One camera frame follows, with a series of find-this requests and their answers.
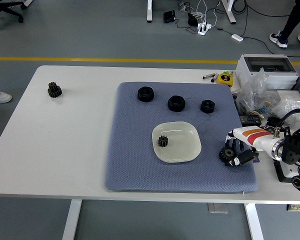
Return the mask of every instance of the chair base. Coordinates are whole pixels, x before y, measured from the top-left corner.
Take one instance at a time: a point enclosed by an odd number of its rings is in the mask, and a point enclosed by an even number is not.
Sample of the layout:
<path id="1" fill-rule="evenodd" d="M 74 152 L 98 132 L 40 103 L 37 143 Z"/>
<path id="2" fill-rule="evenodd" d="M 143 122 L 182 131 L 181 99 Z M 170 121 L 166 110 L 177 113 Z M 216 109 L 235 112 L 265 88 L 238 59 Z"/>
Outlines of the chair base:
<path id="1" fill-rule="evenodd" d="M 22 15 L 16 11 L 11 10 L 9 7 L 13 7 L 16 5 L 21 5 L 21 8 L 24 9 L 23 7 L 25 7 L 25 4 L 22 1 L 17 1 L 17 2 L 3 2 L 0 3 L 0 12 L 5 12 L 8 14 L 12 14 L 15 15 L 18 18 L 19 23 L 23 23 L 24 22 L 24 18 L 22 17 Z"/>

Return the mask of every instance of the blue mat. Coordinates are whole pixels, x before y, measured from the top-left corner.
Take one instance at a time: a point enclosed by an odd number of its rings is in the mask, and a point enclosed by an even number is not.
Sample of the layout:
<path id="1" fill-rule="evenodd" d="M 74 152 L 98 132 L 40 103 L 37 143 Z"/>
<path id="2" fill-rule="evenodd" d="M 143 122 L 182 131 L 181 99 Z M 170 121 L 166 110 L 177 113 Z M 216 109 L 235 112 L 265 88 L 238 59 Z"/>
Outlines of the blue mat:
<path id="1" fill-rule="evenodd" d="M 151 102 L 138 100 L 138 89 L 154 91 Z M 185 108 L 173 112 L 168 99 L 185 99 Z M 215 103 L 213 113 L 200 110 L 203 100 Z M 198 131 L 202 149 L 197 158 L 166 163 L 154 152 L 153 129 L 167 122 L 188 122 Z M 258 187 L 253 163 L 225 166 L 219 159 L 226 135 L 241 127 L 227 85 L 198 83 L 125 82 L 117 89 L 115 114 L 108 146 L 105 186 L 109 190 L 238 193 Z"/>

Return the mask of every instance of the white plate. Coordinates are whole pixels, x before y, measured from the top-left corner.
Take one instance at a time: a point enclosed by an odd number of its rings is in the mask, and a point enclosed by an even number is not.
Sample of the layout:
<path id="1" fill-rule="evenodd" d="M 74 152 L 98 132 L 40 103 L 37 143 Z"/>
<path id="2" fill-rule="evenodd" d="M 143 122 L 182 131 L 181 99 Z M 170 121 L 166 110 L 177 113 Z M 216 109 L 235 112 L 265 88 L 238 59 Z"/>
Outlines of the white plate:
<path id="1" fill-rule="evenodd" d="M 166 136 L 166 147 L 159 146 L 159 137 Z M 181 163 L 195 159 L 201 152 L 197 129 L 188 122 L 174 121 L 159 124 L 152 131 L 155 154 L 166 163 Z"/>

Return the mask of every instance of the red stripe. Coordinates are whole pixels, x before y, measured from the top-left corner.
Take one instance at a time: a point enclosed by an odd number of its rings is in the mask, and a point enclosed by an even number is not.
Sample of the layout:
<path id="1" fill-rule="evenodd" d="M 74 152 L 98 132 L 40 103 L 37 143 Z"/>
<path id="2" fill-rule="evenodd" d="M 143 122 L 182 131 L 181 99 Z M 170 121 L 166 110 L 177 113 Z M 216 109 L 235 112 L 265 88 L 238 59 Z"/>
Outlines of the red stripe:
<path id="1" fill-rule="evenodd" d="M 255 140 L 259 137 L 263 137 L 263 136 L 266 136 L 266 135 L 272 135 L 270 132 L 268 131 L 262 131 L 262 132 L 256 132 L 254 134 L 251 134 L 249 137 L 248 137 L 248 142 L 253 145 Z"/>

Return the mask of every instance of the yellow tape measure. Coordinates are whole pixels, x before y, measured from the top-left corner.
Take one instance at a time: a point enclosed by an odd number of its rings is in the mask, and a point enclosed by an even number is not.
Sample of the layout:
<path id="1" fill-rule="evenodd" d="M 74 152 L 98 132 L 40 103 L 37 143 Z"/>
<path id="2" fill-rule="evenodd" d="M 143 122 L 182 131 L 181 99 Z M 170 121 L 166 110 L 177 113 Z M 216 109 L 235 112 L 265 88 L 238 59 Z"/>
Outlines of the yellow tape measure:
<path id="1" fill-rule="evenodd" d="M 232 87 L 234 84 L 234 76 L 228 73 L 221 73 L 217 79 L 218 84 L 226 84 L 229 87 Z"/>

